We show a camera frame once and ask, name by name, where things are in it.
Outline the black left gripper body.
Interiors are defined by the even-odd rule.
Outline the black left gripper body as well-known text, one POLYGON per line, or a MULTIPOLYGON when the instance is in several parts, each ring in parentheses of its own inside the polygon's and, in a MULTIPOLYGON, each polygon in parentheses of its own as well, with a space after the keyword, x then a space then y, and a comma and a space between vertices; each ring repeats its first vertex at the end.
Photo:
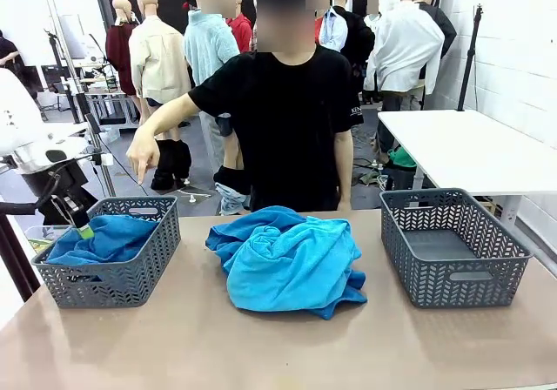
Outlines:
POLYGON ((37 197, 35 207, 49 202, 53 195, 69 197, 87 183, 87 177, 77 161, 57 163, 49 169, 23 174, 22 178, 37 197))

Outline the person's right hand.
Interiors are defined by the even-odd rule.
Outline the person's right hand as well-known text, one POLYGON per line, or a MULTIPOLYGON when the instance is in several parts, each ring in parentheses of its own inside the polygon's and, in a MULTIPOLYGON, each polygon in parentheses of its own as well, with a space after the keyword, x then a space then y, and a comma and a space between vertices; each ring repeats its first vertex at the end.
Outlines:
POLYGON ((139 127, 126 152, 139 185, 144 182, 145 174, 158 166, 160 151, 157 140, 147 125, 139 127))

